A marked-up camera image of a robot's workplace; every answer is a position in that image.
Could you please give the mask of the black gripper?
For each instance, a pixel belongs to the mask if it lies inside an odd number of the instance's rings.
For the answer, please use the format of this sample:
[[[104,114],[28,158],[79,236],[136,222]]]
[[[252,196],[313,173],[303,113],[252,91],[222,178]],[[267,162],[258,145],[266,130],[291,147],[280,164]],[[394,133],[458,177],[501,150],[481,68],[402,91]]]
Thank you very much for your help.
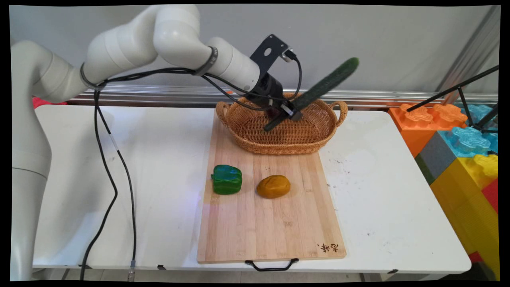
[[[259,78],[257,83],[248,86],[246,107],[252,110],[282,110],[291,121],[298,122],[302,113],[283,95],[282,84],[269,73]]]

